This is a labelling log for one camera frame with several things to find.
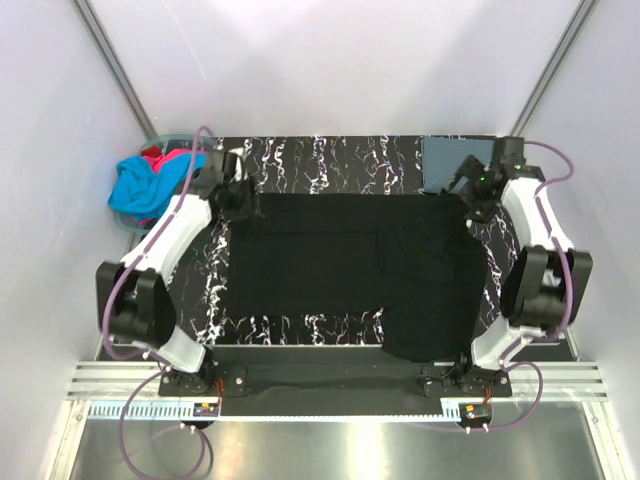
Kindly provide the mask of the black t shirt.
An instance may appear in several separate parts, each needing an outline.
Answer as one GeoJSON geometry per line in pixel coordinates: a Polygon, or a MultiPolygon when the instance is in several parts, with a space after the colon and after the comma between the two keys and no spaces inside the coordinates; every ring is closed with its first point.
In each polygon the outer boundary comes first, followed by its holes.
{"type": "Polygon", "coordinates": [[[382,315],[383,349],[428,362],[471,343],[486,251],[455,195],[263,193],[230,226],[230,317],[382,315]]]}

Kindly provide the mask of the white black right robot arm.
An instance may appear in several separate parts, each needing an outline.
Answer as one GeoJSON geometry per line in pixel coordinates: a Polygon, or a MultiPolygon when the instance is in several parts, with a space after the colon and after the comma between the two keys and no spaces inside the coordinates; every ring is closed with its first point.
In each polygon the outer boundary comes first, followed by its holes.
{"type": "Polygon", "coordinates": [[[548,199],[548,179],[527,163],[521,137],[495,139],[489,164],[468,156],[451,186],[468,206],[468,220],[489,222],[499,209],[511,218],[521,251],[500,295],[500,315],[463,351],[444,384],[466,396],[508,381],[513,358],[531,342],[554,340],[574,321],[593,268],[590,253],[564,233],[548,199]]]}

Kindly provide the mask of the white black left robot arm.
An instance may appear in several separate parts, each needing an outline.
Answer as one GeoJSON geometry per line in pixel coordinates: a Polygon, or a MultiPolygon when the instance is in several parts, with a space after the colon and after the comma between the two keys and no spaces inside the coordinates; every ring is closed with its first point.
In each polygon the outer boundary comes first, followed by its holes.
{"type": "Polygon", "coordinates": [[[214,218],[232,222],[259,214],[256,180],[241,147],[217,147],[202,167],[190,165],[167,210],[141,242],[118,262],[96,271],[99,327],[105,350],[115,359],[113,341],[133,346],[164,367],[163,379],[193,395],[216,385],[210,349],[192,339],[177,323],[168,291],[171,274],[196,237],[214,218]]]}

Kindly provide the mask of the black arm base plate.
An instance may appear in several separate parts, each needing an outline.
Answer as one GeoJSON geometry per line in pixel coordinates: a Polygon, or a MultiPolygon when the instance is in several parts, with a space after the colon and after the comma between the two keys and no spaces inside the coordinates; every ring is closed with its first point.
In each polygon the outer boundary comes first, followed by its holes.
{"type": "Polygon", "coordinates": [[[460,404],[512,395],[507,374],[485,394],[464,395],[443,382],[456,360],[411,362],[378,346],[217,346],[212,355],[217,383],[209,392],[194,394],[162,376],[160,396],[413,406],[419,398],[460,404]]]}

